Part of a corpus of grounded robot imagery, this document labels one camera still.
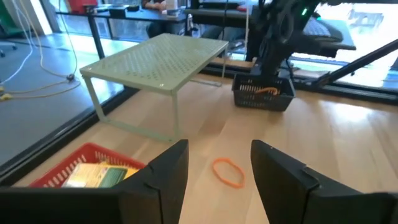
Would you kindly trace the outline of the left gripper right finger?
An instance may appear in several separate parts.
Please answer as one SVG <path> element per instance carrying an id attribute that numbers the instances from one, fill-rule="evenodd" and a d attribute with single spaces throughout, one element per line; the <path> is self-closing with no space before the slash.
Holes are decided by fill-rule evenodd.
<path id="1" fill-rule="evenodd" d="M 398 192 L 362 193 L 260 140 L 251 164 L 270 224 L 398 224 Z"/>

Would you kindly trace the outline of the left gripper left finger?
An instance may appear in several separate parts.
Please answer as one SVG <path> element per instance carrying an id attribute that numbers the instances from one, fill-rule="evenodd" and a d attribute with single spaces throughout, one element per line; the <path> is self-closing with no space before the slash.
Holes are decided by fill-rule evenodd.
<path id="1" fill-rule="evenodd" d="M 178 224 L 188 140 L 109 188 L 0 187 L 0 224 Z"/>

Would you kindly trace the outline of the yellow green crayon box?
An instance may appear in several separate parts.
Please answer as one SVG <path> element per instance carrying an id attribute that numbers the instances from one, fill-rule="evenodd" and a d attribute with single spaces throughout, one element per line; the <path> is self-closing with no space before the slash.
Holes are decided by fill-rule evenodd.
<path id="1" fill-rule="evenodd" d="M 132 176 L 139 169 L 115 166 L 105 162 L 99 164 L 78 164 L 62 187 L 68 188 L 109 188 Z"/>

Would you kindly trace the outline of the orange silicone wristband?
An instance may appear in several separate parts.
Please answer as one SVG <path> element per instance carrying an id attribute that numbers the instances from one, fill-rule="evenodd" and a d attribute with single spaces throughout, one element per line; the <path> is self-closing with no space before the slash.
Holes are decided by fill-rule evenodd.
<path id="1" fill-rule="evenodd" d="M 224 177 L 222 177 L 219 173 L 218 170 L 216 168 L 217 164 L 220 162 L 224 162 L 229 164 L 231 167 L 233 167 L 235 170 L 237 170 L 240 174 L 241 174 L 241 179 L 239 182 L 232 182 L 228 179 L 225 179 Z M 213 171 L 213 174 L 215 175 L 215 177 L 220 180 L 222 183 L 235 188 L 235 189 L 241 189 L 245 186 L 245 182 L 246 182 L 246 174 L 244 173 L 244 171 L 242 170 L 242 168 L 238 165 L 236 165 L 231 159 L 227 158 L 227 157 L 219 157 L 216 158 L 211 165 L 211 169 Z"/>
<path id="2" fill-rule="evenodd" d="M 255 93 L 256 94 L 267 93 L 267 94 L 271 94 L 271 95 L 279 95 L 280 90 L 275 87 L 265 87 L 265 88 L 255 91 Z"/>

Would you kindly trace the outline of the black side desk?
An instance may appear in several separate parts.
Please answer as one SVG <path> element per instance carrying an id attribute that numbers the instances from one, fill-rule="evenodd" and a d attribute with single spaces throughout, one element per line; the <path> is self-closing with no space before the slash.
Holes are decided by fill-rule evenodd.
<path id="1" fill-rule="evenodd" d="M 191 14 L 193 16 L 193 21 L 199 24 L 208 24 L 215 26 L 226 26 L 226 27 L 246 27 L 246 13 L 240 12 L 235 9 L 228 9 L 226 11 L 226 19 L 224 19 L 223 9 L 190 9 L 184 10 L 186 14 Z M 335 29 L 338 29 L 342 36 L 342 42 L 322 42 L 321 46 L 325 49 L 333 50 L 356 50 L 356 46 L 351 37 L 349 27 L 345 21 L 341 20 L 331 20 L 322 19 L 326 24 L 331 25 Z"/>

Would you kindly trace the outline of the black office desk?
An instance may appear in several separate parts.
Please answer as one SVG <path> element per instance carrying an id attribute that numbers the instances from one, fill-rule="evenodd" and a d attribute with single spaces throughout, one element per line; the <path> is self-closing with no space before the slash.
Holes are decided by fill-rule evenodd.
<path id="1" fill-rule="evenodd" d="M 184 35 L 191 35 L 192 32 L 188 28 L 188 16 L 184 13 L 179 14 L 177 17 L 167 16 L 165 14 L 151 11 L 148 9 L 140 9 L 136 12 L 126 12 L 124 17 L 112 16 L 109 12 L 99 12 L 96 14 L 77 14 L 72 12 L 56 12 L 59 15 L 68 16 L 81 16 L 86 17 L 90 26 L 90 31 L 94 39 L 96 51 L 100 59 L 105 57 L 101 41 L 100 34 L 98 32 L 98 27 L 95 22 L 95 18 L 105 18 L 105 19 L 124 19 L 131 21 L 146 21 L 146 22 L 168 22 L 168 23 L 183 23 L 185 24 Z"/>

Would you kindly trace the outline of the red plastic basket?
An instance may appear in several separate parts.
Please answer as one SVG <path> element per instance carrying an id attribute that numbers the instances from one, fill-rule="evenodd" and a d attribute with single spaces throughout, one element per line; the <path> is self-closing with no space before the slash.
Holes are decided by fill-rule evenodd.
<path id="1" fill-rule="evenodd" d="M 99 164 L 101 162 L 107 162 L 110 165 L 116 166 L 128 166 L 135 169 L 143 169 L 146 166 L 144 163 L 133 158 L 88 142 L 51 168 L 42 177 L 33 181 L 29 187 L 61 187 L 78 164 Z"/>

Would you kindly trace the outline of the black plastic basket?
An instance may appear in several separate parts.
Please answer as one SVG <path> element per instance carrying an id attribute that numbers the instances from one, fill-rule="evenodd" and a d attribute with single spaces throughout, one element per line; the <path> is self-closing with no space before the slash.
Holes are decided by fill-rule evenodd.
<path id="1" fill-rule="evenodd" d="M 255 93 L 265 87 L 278 88 L 280 94 Z M 294 86 L 288 78 L 236 75 L 232 91 L 236 106 L 260 110 L 283 112 L 295 98 Z"/>

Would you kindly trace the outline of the green perforated metal shelf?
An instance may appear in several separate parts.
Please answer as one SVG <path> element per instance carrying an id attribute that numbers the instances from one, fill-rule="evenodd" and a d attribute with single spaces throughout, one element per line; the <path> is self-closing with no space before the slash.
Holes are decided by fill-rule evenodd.
<path id="1" fill-rule="evenodd" d="M 225 40 L 161 34 L 80 69 L 99 120 L 126 131 L 161 141 L 180 137 L 178 91 L 219 54 L 226 55 Z M 104 114 L 92 84 L 92 78 L 151 91 L 172 99 L 174 134 L 164 136 L 148 129 L 109 119 Z"/>

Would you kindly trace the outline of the red box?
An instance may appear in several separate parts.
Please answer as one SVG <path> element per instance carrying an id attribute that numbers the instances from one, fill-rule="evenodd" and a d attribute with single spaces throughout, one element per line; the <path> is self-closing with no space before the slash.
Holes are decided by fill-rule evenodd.
<path id="1" fill-rule="evenodd" d="M 97 6 L 97 0 L 65 0 L 69 12 L 83 14 L 86 6 Z"/>

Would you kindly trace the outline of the person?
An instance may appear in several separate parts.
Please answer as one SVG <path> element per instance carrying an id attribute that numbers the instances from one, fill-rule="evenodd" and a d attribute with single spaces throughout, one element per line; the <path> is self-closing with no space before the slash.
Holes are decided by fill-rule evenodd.
<path id="1" fill-rule="evenodd" d="M 166 8 L 165 0 L 142 0 L 142 7 L 144 9 L 164 11 Z M 146 29 L 149 38 L 153 38 L 163 33 L 178 34 L 185 27 L 184 24 L 174 24 L 168 22 L 151 22 Z M 236 27 L 221 27 L 207 25 L 204 33 L 201 35 L 206 39 L 222 39 L 233 42 L 237 39 L 245 38 L 245 29 Z"/>

